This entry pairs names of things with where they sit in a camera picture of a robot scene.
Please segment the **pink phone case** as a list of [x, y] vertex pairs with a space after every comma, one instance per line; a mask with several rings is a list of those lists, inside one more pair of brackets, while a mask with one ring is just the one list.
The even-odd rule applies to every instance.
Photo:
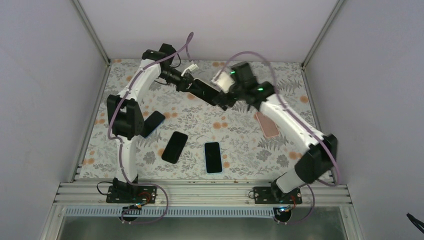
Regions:
[[277, 125], [269, 117], [259, 111], [255, 113], [255, 117], [265, 138], [275, 138], [280, 135]]

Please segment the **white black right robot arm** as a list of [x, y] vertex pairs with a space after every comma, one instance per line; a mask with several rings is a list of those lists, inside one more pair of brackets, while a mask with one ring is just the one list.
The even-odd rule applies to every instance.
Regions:
[[214, 99], [220, 107], [231, 107], [244, 101], [271, 119], [302, 151], [300, 160], [270, 184], [274, 202], [284, 203], [294, 189], [319, 180], [336, 166], [338, 140], [333, 134], [325, 135], [312, 127], [284, 100], [270, 82], [258, 82], [251, 65], [240, 62], [229, 73], [220, 70], [211, 81], [220, 89]]

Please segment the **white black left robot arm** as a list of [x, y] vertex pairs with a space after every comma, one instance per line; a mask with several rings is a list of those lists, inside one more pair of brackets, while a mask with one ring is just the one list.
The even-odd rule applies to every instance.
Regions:
[[192, 62], [179, 71], [172, 66], [176, 55], [176, 49], [166, 43], [158, 51], [146, 50], [137, 72], [127, 86], [117, 95], [107, 97], [107, 135], [110, 140], [116, 141], [118, 149], [118, 170], [107, 191], [107, 203], [135, 203], [148, 197], [149, 184], [138, 185], [136, 168], [137, 142], [145, 123], [140, 105], [151, 84], [158, 78], [175, 85], [177, 91], [190, 90], [194, 83], [191, 72], [198, 66]]

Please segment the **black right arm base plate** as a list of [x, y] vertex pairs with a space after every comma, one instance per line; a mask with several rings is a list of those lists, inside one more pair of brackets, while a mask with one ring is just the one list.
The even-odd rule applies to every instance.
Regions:
[[289, 193], [280, 190], [273, 190], [270, 186], [256, 186], [248, 193], [257, 205], [290, 205], [302, 204], [302, 194], [299, 188], [295, 188]]

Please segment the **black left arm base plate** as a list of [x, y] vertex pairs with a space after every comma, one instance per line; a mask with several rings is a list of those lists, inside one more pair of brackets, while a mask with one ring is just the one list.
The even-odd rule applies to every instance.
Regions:
[[154, 204], [156, 195], [156, 186], [130, 186], [128, 189], [110, 186], [105, 201], [109, 204]]

